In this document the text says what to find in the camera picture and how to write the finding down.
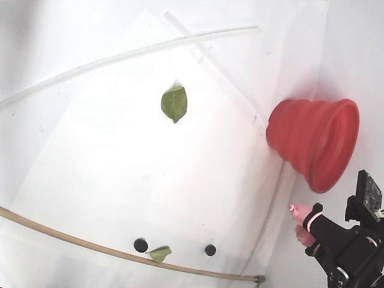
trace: small leaf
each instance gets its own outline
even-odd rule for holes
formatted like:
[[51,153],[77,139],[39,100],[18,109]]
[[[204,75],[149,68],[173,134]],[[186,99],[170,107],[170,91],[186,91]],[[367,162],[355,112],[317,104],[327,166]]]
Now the small leaf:
[[187,95],[184,87],[165,92],[161,99],[161,109],[173,123],[177,123],[187,112]]
[[172,253],[171,249],[169,248],[169,246],[165,246],[165,247],[160,247],[160,248],[157,248],[151,252],[147,252],[146,254],[149,254],[150,257],[156,261],[156,262],[162,262],[164,261],[164,259],[166,258],[166,256],[168,254]]

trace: black dot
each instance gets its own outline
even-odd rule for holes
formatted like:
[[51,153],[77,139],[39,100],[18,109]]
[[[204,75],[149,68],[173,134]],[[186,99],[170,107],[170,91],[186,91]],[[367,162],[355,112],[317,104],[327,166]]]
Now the black dot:
[[216,247],[212,244],[209,244],[207,247],[205,247],[205,253],[208,256],[213,256],[216,253]]
[[148,249],[148,243],[143,238],[136,239],[133,246],[140,253],[144,253]]

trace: wooden stick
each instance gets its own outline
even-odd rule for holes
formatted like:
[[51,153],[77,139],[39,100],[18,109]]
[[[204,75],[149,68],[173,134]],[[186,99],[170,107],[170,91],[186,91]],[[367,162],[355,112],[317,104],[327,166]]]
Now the wooden stick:
[[174,270],[174,271],[179,271],[179,272],[184,272],[184,273],[190,273],[190,274],[197,274],[197,275],[204,275],[204,276],[209,276],[209,277],[215,277],[215,278],[223,278],[223,279],[231,279],[231,280],[243,280],[243,281],[254,281],[258,283],[260,281],[260,277],[258,276],[241,276],[241,275],[234,275],[234,274],[222,274],[222,273],[214,273],[214,272],[209,272],[209,271],[204,271],[204,270],[197,270],[197,269],[191,269],[191,268],[186,268],[186,267],[181,267],[178,265],[172,265],[172,264],[167,264],[167,263],[157,263],[153,260],[135,256],[132,254],[128,254],[125,252],[121,252],[118,250],[114,250],[111,248],[107,248],[104,246],[97,245],[95,243],[91,243],[73,236],[70,236],[68,234],[64,234],[62,232],[59,232],[57,230],[53,230],[49,227],[46,227],[44,225],[38,224],[36,222],[33,222],[25,217],[22,217],[20,215],[17,215],[16,213],[7,210],[3,207],[0,206],[0,216],[11,220],[15,223],[18,223],[20,225],[23,225],[25,227],[28,227],[32,230],[41,232],[43,234],[55,237],[57,239],[63,240],[65,242],[69,242],[87,249],[91,249],[97,252],[101,252],[104,254],[108,254],[111,256],[123,258],[129,261],[135,261],[139,262],[142,264],[147,264],[151,266],[156,266],[160,268],[165,268],[169,270]]

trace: white wall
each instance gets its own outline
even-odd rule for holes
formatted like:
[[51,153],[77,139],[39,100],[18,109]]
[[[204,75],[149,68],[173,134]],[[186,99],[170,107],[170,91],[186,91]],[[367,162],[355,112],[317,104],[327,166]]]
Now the white wall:
[[[325,214],[344,227],[346,200],[355,193],[358,171],[370,172],[384,187],[384,2],[330,1],[317,99],[350,98],[360,110],[360,131],[351,162],[337,185],[323,195],[308,188],[303,177],[295,183],[291,202],[312,205],[320,202]],[[268,267],[265,287],[326,287],[326,275],[317,262],[304,254],[296,240],[295,223],[289,212]]]
[[[167,10],[197,34],[260,26],[254,35],[205,43],[230,80],[194,47],[182,47],[0,110],[0,205],[129,253],[144,236],[151,248],[171,246],[168,263],[263,274],[295,177],[268,148],[263,122],[283,98],[313,96],[326,1],[0,5],[1,99],[87,62],[181,36],[164,19]],[[173,126],[158,97],[175,80],[187,89],[189,110]],[[203,253],[209,242],[218,248],[211,258]],[[254,286],[114,259],[4,220],[0,248],[2,287]]]

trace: transparent tubing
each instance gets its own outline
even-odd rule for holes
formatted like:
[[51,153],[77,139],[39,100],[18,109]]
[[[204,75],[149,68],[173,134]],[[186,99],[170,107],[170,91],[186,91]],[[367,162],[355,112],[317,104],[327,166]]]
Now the transparent tubing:
[[[186,37],[194,37],[193,33],[185,27],[179,19],[177,19],[170,11],[167,11],[164,14],[164,18],[173,26],[175,27],[178,31],[180,31],[184,36]],[[248,91],[245,87],[240,85],[236,78],[233,76],[233,74],[226,68],[224,67],[219,60],[209,51],[209,49],[201,43],[201,41],[196,41],[193,43],[199,51],[208,59],[212,62],[212,64],[224,75],[226,79],[234,86],[236,89],[242,94],[242,96],[247,99],[249,104],[253,107],[253,109],[256,112],[257,118],[259,121],[267,127],[268,123],[268,117],[265,115],[265,112],[262,110],[262,105],[254,98],[252,97],[252,93]]]
[[243,35],[243,34],[250,34],[258,31],[258,29],[259,28],[257,26],[253,26],[253,27],[238,28],[238,29],[231,29],[231,30],[224,30],[224,31],[216,31],[216,32],[201,34],[193,37],[178,38],[170,41],[153,44],[150,46],[145,46],[139,49],[134,49],[134,50],[113,55],[110,57],[102,58],[102,59],[87,63],[85,65],[76,67],[74,69],[68,70],[66,72],[63,72],[55,77],[46,79],[30,88],[27,88],[23,91],[13,94],[8,98],[0,101],[0,109],[4,106],[13,104],[16,101],[24,99],[27,96],[33,95],[35,93],[38,93],[42,90],[55,86],[64,81],[70,80],[77,76],[92,72],[101,67],[106,67],[106,66],[119,63],[122,61],[126,61],[132,58],[136,58],[139,56],[143,56],[143,55],[147,55],[147,54],[151,54],[151,53],[155,53],[155,52],[159,52],[159,51],[163,51],[171,48],[176,48],[179,46],[194,44],[197,42],[226,38],[226,37],[234,37],[234,36]]

